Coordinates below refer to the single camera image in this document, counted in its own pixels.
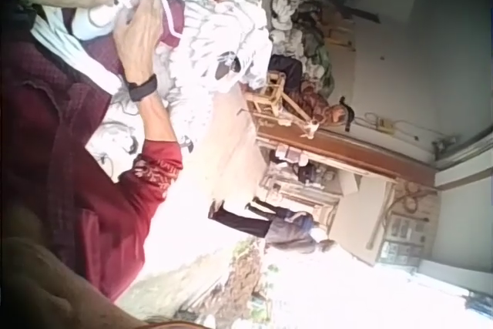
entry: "black pants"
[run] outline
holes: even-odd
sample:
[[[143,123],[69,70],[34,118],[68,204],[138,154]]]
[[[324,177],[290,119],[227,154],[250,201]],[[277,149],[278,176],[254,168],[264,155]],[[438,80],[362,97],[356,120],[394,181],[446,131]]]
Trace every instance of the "black pants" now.
[[[217,210],[212,216],[212,220],[257,238],[264,238],[272,223],[270,220],[250,219],[249,217],[238,216],[223,208]]]
[[[268,210],[271,210],[273,213],[259,210],[252,203],[248,203],[248,206],[246,206],[246,209],[255,213],[256,215],[265,217],[268,220],[272,220],[274,217],[279,217],[281,219],[285,219],[286,217],[289,217],[292,214],[292,211],[288,210],[287,208],[274,206],[270,203],[263,202],[262,200],[256,200],[255,203],[258,203],[259,205],[267,208]]]

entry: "red shirt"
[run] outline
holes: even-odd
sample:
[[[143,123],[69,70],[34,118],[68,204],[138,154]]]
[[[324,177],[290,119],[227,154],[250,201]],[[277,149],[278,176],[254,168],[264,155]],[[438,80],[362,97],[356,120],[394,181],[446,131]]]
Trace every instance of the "red shirt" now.
[[[22,179],[7,181],[6,190],[48,226],[46,209],[52,205],[47,203],[47,173],[58,127],[55,110],[44,94],[29,86],[10,95],[6,108],[2,117],[9,118],[6,126],[12,129],[3,132],[2,166],[4,173]],[[114,183],[76,138],[68,135],[65,145],[72,155],[77,256],[72,268],[115,300],[144,264],[150,222],[182,169],[181,152],[177,143],[145,141],[133,168]],[[21,189],[20,183],[30,185]],[[52,248],[57,255],[62,250]]]
[[[15,53],[19,46],[28,59]],[[9,50],[2,66],[2,195],[33,210],[49,249],[115,300],[143,266],[150,221],[182,169],[179,146],[146,141],[114,183],[85,149],[109,96],[62,73],[32,44]]]

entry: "concrete floor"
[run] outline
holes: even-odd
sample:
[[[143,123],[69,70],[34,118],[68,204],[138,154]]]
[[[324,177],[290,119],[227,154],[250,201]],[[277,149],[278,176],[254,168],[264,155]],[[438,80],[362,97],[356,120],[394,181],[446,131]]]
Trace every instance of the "concrete floor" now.
[[[263,0],[264,7],[270,0]],[[242,213],[266,164],[239,86],[215,98],[203,145],[187,160],[168,199],[158,209],[146,240],[146,263],[117,304],[137,317],[168,316],[204,282],[227,268],[245,235],[207,219],[212,199]]]

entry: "wooden chair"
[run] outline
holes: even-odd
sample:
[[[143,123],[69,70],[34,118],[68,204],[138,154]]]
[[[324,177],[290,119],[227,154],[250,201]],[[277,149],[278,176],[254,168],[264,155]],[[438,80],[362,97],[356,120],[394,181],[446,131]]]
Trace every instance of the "wooden chair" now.
[[[269,82],[259,92],[245,92],[245,99],[252,102],[258,113],[270,111],[274,117],[279,116],[282,109],[282,98],[286,75],[282,72],[268,72]]]

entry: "person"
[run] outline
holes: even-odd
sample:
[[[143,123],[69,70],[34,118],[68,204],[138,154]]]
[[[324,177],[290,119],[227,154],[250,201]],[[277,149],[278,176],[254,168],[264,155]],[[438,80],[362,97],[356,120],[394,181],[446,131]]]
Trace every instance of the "person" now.
[[[288,223],[295,223],[296,225],[301,227],[303,231],[306,231],[308,233],[314,227],[319,227],[319,224],[315,222],[314,217],[311,213],[305,211],[294,212],[284,207],[274,206],[268,202],[264,202],[260,200],[258,196],[255,196],[252,199],[252,201],[253,203],[265,207],[272,212],[266,212],[260,210],[259,208],[255,207],[252,203],[248,203],[245,206],[245,210],[249,210],[250,212],[255,213],[256,215],[266,218],[270,221],[272,221],[275,217],[280,217],[281,219],[284,219]]]
[[[263,238],[268,247],[285,252],[326,252],[334,245],[333,240],[317,242],[300,225],[282,217],[261,220],[236,215],[224,209],[224,201],[213,202],[209,209],[209,219],[253,237]]]
[[[70,2],[79,5],[50,0]],[[153,75],[162,19],[160,0],[140,0],[132,19],[122,11],[107,37],[145,132],[142,152],[118,183],[85,149],[110,95],[29,31],[2,43],[2,239],[23,237],[48,248],[110,300],[141,270],[151,219],[183,168]]]
[[[312,119],[319,122],[321,127],[343,124],[351,117],[348,117],[346,106],[337,104],[330,106],[327,100],[316,92],[315,84],[311,81],[303,81],[300,91],[292,91],[289,97]],[[286,109],[293,114],[297,114],[289,105]]]

